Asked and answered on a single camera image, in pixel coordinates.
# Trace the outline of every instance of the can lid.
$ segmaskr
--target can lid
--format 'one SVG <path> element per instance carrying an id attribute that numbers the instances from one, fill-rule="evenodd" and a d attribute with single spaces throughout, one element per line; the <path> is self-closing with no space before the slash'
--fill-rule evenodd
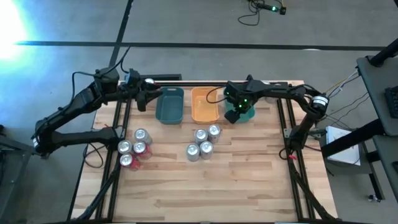
<path id="1" fill-rule="evenodd" d="M 187 153 L 189 155 L 196 155 L 199 153 L 199 147 L 196 144 L 190 144 L 187 147 Z"/>
<path id="2" fill-rule="evenodd" d="M 198 130 L 196 131 L 196 133 L 195 133 L 195 136 L 196 136 L 198 139 L 206 139 L 207 133 L 206 133 L 206 131 L 205 131 L 204 129 L 198 129 Z"/>
<path id="3" fill-rule="evenodd" d="M 136 153 L 143 153 L 146 148 L 146 144 L 144 142 L 136 142 L 134 144 L 134 152 Z"/>
<path id="4" fill-rule="evenodd" d="M 209 133 L 212 135 L 217 135 L 220 133 L 220 127 L 218 125 L 212 124 L 209 127 Z"/>
<path id="5" fill-rule="evenodd" d="M 145 79 L 145 82 L 146 82 L 146 83 L 150 83 L 150 84 L 154 84 L 154 83 L 155 83 L 155 80 L 153 80 L 153 79 L 151 79 L 151 78 L 146 78 L 146 79 Z"/>
<path id="6" fill-rule="evenodd" d="M 143 139 L 145 137 L 145 130 L 144 129 L 138 129 L 135 133 L 136 138 L 138 139 Z"/>
<path id="7" fill-rule="evenodd" d="M 132 163 L 132 155 L 125 154 L 120 157 L 120 164 L 122 164 L 122 166 L 128 166 L 131 163 Z"/>
<path id="8" fill-rule="evenodd" d="M 213 150 L 213 144 L 211 142 L 205 141 L 200 144 L 200 150 L 204 153 L 209 153 Z"/>
<path id="9" fill-rule="evenodd" d="M 130 141 L 123 140 L 123 141 L 120 141 L 118 144 L 118 151 L 120 153 L 128 152 L 129 150 L 131 150 L 131 147 L 132 147 L 132 144 Z"/>

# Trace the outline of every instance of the wooden tabletop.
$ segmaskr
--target wooden tabletop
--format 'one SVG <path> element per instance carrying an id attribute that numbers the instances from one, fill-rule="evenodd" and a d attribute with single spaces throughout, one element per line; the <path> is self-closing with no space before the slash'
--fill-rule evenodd
<path id="1" fill-rule="evenodd" d="M 293 85 L 303 81 L 289 81 Z M 220 140 L 209 161 L 190 162 L 185 155 L 186 146 L 193 142 L 193 132 L 208 125 L 196 124 L 191 116 L 192 88 L 183 88 L 183 121 L 178 125 L 164 125 L 155 119 L 156 100 L 142 113 L 132 104 L 127 139 L 134 142 L 134 131 L 145 128 L 152 136 L 153 156 L 142 161 L 139 171 L 122 168 L 114 222 L 292 222 L 297 221 L 292 198 L 287 162 L 279 158 L 284 147 L 276 103 L 259 100 L 256 115 L 248 123 L 229 124 L 224 119 L 224 102 L 218 103 L 220 118 L 216 122 L 222 129 Z M 219 98 L 222 89 L 218 90 Z M 287 126 L 290 126 L 286 101 Z M 124 117 L 123 105 L 119 124 Z M 94 128 L 112 125 L 116 103 L 103 105 L 96 114 Z M 297 123 L 305 113 L 296 102 L 293 108 Z M 314 139 L 307 145 L 319 148 Z M 105 158 L 106 150 L 101 149 Z M 322 154 L 303 150 L 311 191 L 336 217 Z M 98 165 L 96 153 L 87 161 Z M 83 166 L 72 218 L 78 217 L 98 193 L 102 169 Z M 105 198 L 104 214 L 108 211 L 109 194 Z M 304 196 L 300 198 L 307 214 Z"/>

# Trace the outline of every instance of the orange bin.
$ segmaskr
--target orange bin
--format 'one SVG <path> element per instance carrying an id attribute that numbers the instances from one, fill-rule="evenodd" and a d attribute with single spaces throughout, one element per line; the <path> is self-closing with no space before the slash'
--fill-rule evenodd
<path id="1" fill-rule="evenodd" d="M 220 117 L 217 103 L 209 103 L 206 95 L 215 87 L 195 87 L 191 91 L 192 118 L 198 124 L 213 124 Z M 209 94 L 210 102 L 217 101 L 217 90 Z"/>

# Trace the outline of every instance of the gray floor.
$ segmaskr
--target gray floor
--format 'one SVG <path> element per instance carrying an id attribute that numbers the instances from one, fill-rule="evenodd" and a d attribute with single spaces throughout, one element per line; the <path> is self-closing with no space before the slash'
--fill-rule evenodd
<path id="1" fill-rule="evenodd" d="M 25 40 L 116 41 L 127 0 L 16 1 L 25 24 Z M 393 0 L 286 0 L 287 15 L 261 12 L 260 25 L 246 27 L 236 18 L 248 13 L 241 0 L 135 0 L 123 41 L 234 44 L 386 45 L 396 37 L 398 8 Z M 71 73 L 107 67 L 112 47 L 19 47 L 0 59 L 0 124 L 10 137 L 30 143 L 35 121 L 68 103 Z M 376 52 L 317 50 L 143 49 L 125 60 L 142 74 L 181 73 L 185 80 L 236 80 L 247 74 L 263 80 L 305 80 L 319 90 L 347 77 L 358 57 Z M 76 89 L 91 82 L 76 77 Z M 366 92 L 358 79 L 333 98 L 329 112 Z M 340 117 L 346 111 L 335 114 Z M 60 130 L 87 131 L 94 113 Z M 342 119 L 357 127 L 376 117 L 371 102 Z M 32 157 L 12 200 L 7 218 L 28 223 L 65 220 L 81 165 L 84 146 L 57 150 L 48 160 Z M 329 176 L 340 218 L 368 223 L 398 223 L 398 204 L 380 164 L 382 203 L 369 203 L 366 175 Z"/>

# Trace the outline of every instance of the white paper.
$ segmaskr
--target white paper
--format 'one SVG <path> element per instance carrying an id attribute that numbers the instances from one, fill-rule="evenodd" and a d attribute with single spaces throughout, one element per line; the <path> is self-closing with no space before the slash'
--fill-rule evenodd
<path id="1" fill-rule="evenodd" d="M 351 131 L 346 131 L 340 128 L 335 128 L 332 126 L 326 127 L 326 143 L 329 144 L 334 140 L 351 133 Z M 359 159 L 359 147 L 355 145 L 349 149 L 336 153 L 328 157 L 329 160 L 345 162 L 348 164 L 355 164 L 357 166 L 361 165 L 361 160 Z"/>

